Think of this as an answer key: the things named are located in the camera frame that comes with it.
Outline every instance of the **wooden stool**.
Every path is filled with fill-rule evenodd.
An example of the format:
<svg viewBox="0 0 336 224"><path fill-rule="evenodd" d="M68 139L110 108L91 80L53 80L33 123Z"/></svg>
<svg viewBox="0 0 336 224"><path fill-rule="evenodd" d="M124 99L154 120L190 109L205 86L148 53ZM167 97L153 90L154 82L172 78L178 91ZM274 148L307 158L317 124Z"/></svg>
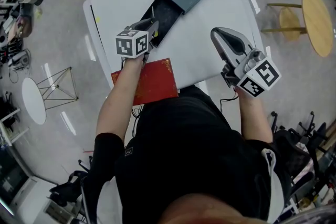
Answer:
<svg viewBox="0 0 336 224"><path fill-rule="evenodd" d="M329 12L323 0L302 0L302 5L269 3L267 6L285 7L280 12L280 26L276 29L263 29L266 32L283 32L287 40L297 40L301 34L308 34L314 50L322 57L328 56L333 44L333 31ZM299 18L288 7L302 8L305 27L300 26Z"/></svg>

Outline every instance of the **gray floor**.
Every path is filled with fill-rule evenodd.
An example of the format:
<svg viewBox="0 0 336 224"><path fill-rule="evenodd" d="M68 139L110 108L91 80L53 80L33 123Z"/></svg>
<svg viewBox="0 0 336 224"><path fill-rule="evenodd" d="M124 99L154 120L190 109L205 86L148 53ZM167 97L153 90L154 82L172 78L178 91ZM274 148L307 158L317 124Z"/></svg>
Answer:
<svg viewBox="0 0 336 224"><path fill-rule="evenodd" d="M2 90L13 92L15 103L22 108L20 128L30 127L15 147L32 171L54 182L64 182L78 169L77 160L87 160L93 150L96 120L99 109L109 93L107 81L98 61L90 60L87 49L89 37L82 4L85 0L44 0L42 16L34 22L33 33L24 40L32 54L30 74L19 74L19 82L12 84L7 68L3 68ZM336 20L334 0L324 0L333 23ZM300 3L301 0L257 0L261 12L256 15L260 29L278 25L278 8L267 7L269 2ZM282 34L262 34L264 46L270 46L272 57L282 73L282 79L263 95L267 112L279 113L279 124L297 127L315 111L317 124L327 124L336 115L335 47L327 58L319 57L307 36L287 42ZM46 77L45 64L51 73L73 67L79 101L48 111L47 121L40 126L27 115L21 96L21 82L26 76L40 81ZM220 98L231 98L221 77L206 81L208 92L219 105ZM66 127L61 112L66 112L75 133ZM240 131L238 100L225 104L223 114L232 128Z"/></svg>

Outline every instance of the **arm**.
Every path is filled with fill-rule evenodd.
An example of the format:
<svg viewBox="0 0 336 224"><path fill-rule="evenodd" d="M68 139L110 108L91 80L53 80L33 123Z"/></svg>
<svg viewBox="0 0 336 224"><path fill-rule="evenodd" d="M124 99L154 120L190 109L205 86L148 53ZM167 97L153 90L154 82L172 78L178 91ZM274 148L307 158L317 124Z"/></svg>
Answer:
<svg viewBox="0 0 336 224"><path fill-rule="evenodd" d="M251 98L242 89L236 87L239 95L241 134L246 140L273 142L272 130L268 124L263 104L259 98Z"/></svg>
<svg viewBox="0 0 336 224"><path fill-rule="evenodd" d="M143 55L125 61L116 84L99 112L96 135L113 133L124 142L143 65L142 59Z"/></svg>

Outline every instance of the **red book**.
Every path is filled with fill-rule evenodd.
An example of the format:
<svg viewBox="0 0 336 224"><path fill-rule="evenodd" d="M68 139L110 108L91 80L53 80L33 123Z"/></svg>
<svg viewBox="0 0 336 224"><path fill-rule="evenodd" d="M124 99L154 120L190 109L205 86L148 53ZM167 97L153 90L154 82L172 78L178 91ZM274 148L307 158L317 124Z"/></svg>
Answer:
<svg viewBox="0 0 336 224"><path fill-rule="evenodd" d="M111 74L114 84L120 72L121 70ZM136 90L133 105L179 96L170 59L146 63L141 70Z"/></svg>

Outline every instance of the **black shirt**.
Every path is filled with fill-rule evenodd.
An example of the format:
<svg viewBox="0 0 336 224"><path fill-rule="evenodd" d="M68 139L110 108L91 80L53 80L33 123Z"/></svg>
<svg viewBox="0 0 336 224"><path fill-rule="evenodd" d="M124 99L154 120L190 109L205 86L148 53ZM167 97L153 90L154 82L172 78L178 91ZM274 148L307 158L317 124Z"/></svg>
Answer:
<svg viewBox="0 0 336 224"><path fill-rule="evenodd" d="M170 203L190 193L217 197L243 216L267 220L264 148L276 152L274 145L245 141L207 95L188 87L178 98L145 105L126 149L114 134L97 136L85 183L89 207L95 211L102 185L115 176L124 224L156 223ZM279 156L275 172L286 200L290 178Z"/></svg>

